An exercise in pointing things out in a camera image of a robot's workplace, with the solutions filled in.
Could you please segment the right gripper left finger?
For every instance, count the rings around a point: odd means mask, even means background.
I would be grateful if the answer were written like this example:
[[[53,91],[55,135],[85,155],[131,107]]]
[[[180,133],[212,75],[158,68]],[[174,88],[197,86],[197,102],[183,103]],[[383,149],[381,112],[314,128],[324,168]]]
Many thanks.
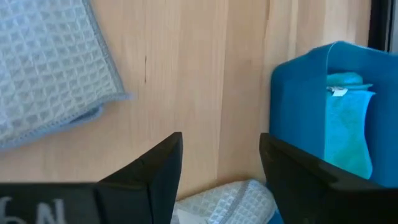
[[[1,223],[170,223],[182,157],[174,132],[98,182],[2,183]]]

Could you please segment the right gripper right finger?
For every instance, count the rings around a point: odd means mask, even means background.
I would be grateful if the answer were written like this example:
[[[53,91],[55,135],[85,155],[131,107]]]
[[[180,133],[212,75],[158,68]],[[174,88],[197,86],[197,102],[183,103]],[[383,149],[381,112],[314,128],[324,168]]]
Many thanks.
[[[262,133],[259,153],[284,223],[397,223],[397,189]]]

